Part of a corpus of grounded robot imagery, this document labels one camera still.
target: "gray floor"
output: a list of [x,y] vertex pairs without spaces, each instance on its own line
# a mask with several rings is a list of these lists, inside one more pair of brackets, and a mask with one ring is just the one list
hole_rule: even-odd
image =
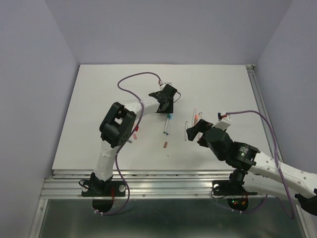
[[[260,199],[251,199],[250,207]],[[252,214],[224,209],[226,200],[134,200],[120,215],[93,213],[90,200],[50,200],[41,238],[300,238],[275,198]]]

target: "black wire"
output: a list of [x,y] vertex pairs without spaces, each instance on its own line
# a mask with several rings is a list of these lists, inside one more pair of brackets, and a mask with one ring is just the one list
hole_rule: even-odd
[[222,199],[222,198],[224,198],[224,197],[229,196],[229,195],[225,195],[225,196],[223,196],[223,197],[214,197],[214,196],[212,195],[214,189],[215,189],[215,188],[213,188],[213,189],[211,190],[211,193],[210,193],[211,197],[214,198],[214,199]]
[[176,99],[176,101],[174,102],[174,103],[176,103],[179,99],[180,99],[180,97],[182,96],[181,94],[180,94],[180,92],[176,92],[177,94],[179,94],[179,98],[178,99]]
[[85,181],[85,179],[79,180],[78,184],[85,189],[89,189],[87,186],[84,186],[83,184],[81,184],[81,181]]

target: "white table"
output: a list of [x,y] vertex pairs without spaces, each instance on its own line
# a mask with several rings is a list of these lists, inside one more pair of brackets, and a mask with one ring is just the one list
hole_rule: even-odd
[[[217,122],[222,111],[257,110],[257,104],[244,65],[81,65],[53,170],[93,170],[101,147],[99,126],[111,105],[135,101],[120,91],[117,82],[134,73],[152,71],[181,92],[174,105],[170,135],[163,134],[165,115],[153,114],[142,119],[137,140],[127,143],[119,154],[122,170],[231,170],[208,148],[184,141],[185,121],[191,124],[194,108],[210,122]],[[130,78],[122,86],[139,96],[158,91],[152,75]],[[258,147],[270,154],[258,115],[233,115],[228,129],[234,141]]]

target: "black cable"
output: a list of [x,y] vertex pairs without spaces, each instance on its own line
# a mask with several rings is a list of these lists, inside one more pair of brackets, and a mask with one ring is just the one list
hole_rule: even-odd
[[78,181],[78,184],[79,184],[81,187],[85,188],[85,189],[89,189],[87,186],[84,186],[83,184],[81,184],[81,181],[85,181],[85,180],[86,180],[86,179],[79,180],[79,181]]
[[210,193],[211,197],[214,198],[214,199],[222,199],[222,198],[225,198],[225,197],[229,196],[229,195],[225,195],[225,196],[223,196],[223,197],[214,197],[214,196],[212,195],[214,189],[215,189],[215,188],[213,188],[213,189],[211,190],[211,193]]
[[179,98],[178,99],[176,99],[176,101],[174,102],[174,103],[176,103],[179,99],[180,99],[180,97],[182,96],[181,94],[180,94],[180,92],[176,92],[177,94],[179,94]]

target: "gray wall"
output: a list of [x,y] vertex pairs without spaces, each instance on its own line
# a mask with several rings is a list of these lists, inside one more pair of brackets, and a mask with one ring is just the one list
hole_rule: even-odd
[[286,163],[317,172],[317,1],[295,0],[256,75]]
[[46,0],[80,63],[255,63],[291,0]]
[[28,237],[78,70],[43,0],[0,4],[0,237]]

